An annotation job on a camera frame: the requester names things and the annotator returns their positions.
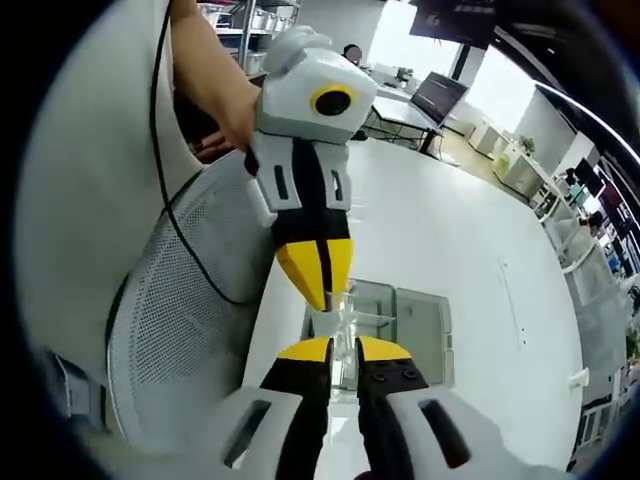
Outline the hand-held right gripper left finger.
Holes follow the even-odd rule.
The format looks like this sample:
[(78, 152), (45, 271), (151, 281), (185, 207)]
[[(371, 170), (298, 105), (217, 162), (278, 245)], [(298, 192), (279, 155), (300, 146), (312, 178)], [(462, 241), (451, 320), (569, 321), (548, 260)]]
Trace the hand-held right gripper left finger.
[(328, 427), (334, 341), (300, 341), (276, 356), (258, 387), (216, 406), (186, 451), (151, 479), (312, 479)]

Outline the person's left hand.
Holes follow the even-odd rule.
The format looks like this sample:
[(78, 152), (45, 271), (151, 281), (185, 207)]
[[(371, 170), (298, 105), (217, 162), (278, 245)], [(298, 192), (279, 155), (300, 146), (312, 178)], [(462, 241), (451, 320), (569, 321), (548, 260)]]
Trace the person's left hand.
[(248, 83), (238, 89), (205, 94), (195, 104), (218, 124), (218, 131), (204, 137), (196, 157), (211, 163), (233, 149), (246, 152), (255, 127), (256, 104), (260, 88)]

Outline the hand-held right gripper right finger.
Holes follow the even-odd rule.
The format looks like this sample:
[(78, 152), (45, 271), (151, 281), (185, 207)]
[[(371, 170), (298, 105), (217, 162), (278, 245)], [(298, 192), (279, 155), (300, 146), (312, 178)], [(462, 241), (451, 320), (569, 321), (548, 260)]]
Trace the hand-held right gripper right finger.
[(429, 385), (396, 343), (357, 338), (358, 425), (374, 479), (525, 479), (499, 429)]

